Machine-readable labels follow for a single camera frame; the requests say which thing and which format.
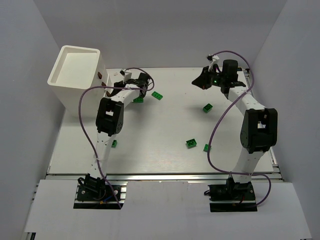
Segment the white drawer cabinet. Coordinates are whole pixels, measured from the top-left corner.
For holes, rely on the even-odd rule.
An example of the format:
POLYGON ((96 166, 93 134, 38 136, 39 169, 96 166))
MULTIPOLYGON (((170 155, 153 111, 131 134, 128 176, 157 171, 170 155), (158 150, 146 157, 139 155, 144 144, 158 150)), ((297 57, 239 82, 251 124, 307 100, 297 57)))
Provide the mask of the white drawer cabinet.
POLYGON ((99 49, 64 45, 55 61, 47 80, 57 98, 64 105, 69 115, 79 117, 79 100, 83 92, 90 88, 100 88, 88 91, 81 102, 81 116, 95 118, 101 98, 106 89, 113 85, 106 69, 105 61, 99 49))

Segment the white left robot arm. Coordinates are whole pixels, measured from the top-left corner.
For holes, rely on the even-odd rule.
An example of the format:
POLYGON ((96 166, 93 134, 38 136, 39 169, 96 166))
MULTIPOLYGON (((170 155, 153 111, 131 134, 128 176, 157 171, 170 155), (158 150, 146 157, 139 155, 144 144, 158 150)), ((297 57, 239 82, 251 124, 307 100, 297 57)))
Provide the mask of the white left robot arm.
POLYGON ((124 125, 125 107, 134 99, 144 98, 152 77, 141 72, 137 78, 132 78, 132 72, 122 70, 121 81, 112 85, 112 91, 106 92, 100 100, 95 125, 97 140, 93 151, 93 162, 89 174, 93 178, 100 178, 107 174, 107 163, 112 143, 124 125))

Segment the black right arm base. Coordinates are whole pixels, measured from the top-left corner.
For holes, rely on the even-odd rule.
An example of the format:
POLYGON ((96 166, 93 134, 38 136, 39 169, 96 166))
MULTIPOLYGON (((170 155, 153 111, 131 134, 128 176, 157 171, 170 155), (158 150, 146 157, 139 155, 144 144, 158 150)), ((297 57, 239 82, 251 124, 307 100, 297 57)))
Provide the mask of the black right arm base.
POLYGON ((209 196, 211 213, 257 212, 257 203, 252 183, 234 183, 232 179, 225 184, 210 184, 204 192, 209 196))

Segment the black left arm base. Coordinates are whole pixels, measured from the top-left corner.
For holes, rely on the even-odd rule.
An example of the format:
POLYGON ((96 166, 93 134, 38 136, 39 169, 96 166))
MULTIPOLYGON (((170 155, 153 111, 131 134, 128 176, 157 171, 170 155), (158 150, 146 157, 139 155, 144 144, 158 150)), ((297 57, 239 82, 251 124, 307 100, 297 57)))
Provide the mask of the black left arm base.
POLYGON ((104 179, 94 178, 89 173, 77 179, 74 209, 83 210, 120 210, 125 200, 125 186, 110 187, 104 179))

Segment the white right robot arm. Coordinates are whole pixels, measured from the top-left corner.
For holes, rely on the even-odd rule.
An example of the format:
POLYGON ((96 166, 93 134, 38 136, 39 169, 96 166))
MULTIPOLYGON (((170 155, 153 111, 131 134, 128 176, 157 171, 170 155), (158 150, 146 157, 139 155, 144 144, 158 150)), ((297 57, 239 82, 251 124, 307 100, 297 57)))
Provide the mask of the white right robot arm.
POLYGON ((261 157, 277 142, 278 112, 260 104, 251 94, 250 89, 238 79, 238 62, 227 59, 219 69, 219 57, 211 55, 209 66, 202 69, 192 85, 203 90, 212 86, 219 87, 224 96, 231 102, 227 108, 237 109, 243 115, 240 130, 242 150, 239 159, 229 175, 236 184, 247 184, 261 157))

